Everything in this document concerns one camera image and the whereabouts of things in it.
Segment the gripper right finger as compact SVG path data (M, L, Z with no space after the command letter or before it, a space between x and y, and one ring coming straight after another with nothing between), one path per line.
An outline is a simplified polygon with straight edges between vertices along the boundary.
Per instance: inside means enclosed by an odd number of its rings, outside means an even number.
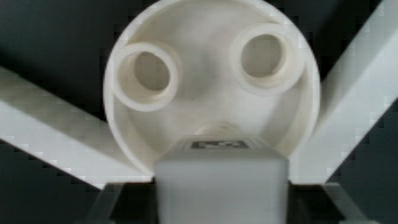
M381 224L366 217L342 185L326 183L322 188L343 215L343 220L338 224Z

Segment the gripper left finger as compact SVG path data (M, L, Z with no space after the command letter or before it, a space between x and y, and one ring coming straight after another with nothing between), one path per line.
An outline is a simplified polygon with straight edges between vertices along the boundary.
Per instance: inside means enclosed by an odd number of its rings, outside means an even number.
M111 183L105 186L84 219L84 224L116 224L116 221L112 220L112 212L118 205L123 187L123 183Z

